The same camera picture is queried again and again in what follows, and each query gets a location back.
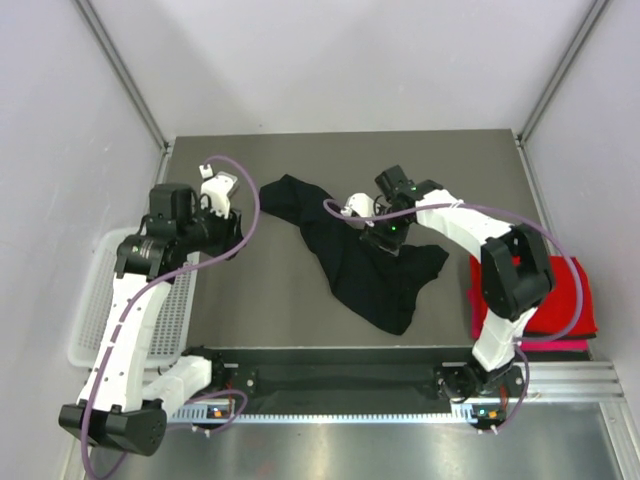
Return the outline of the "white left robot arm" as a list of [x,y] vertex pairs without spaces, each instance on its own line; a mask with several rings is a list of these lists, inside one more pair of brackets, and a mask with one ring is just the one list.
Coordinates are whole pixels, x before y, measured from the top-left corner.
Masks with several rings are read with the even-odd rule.
[[194,394],[216,396],[227,374],[209,354],[185,352],[151,384],[144,370],[160,310],[189,255],[210,257],[242,240],[241,214],[231,206],[233,179],[222,173],[202,183],[158,184],[138,231],[118,246],[111,310],[98,356],[77,400],[62,405],[61,428],[90,446],[154,454],[169,418]]

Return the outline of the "black t shirt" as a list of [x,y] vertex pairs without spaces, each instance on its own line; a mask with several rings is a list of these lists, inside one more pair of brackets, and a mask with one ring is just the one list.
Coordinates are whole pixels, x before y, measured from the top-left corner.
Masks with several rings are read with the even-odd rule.
[[449,253],[404,245],[397,256],[360,239],[331,216],[321,187],[285,174],[259,190],[261,210],[296,226],[318,259],[333,296],[376,328],[396,336],[412,323],[420,290],[439,277]]

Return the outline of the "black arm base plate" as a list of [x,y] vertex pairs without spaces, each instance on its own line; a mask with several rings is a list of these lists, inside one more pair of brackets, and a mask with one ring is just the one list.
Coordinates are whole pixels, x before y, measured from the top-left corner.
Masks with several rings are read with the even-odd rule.
[[520,367],[481,372],[467,347],[208,348],[213,382],[257,415],[447,413],[456,401],[502,404],[523,391]]

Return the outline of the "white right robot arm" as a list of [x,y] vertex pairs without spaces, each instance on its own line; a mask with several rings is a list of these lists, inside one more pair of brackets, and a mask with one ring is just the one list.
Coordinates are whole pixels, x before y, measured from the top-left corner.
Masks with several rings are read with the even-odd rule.
[[375,183],[384,205],[357,193],[341,210],[368,219],[363,231],[367,241],[397,255],[409,226],[416,224],[442,234],[480,264],[487,311],[466,380],[474,393],[492,394],[514,359],[516,340],[555,286],[541,234],[472,209],[432,180],[416,183],[398,165],[378,175]]

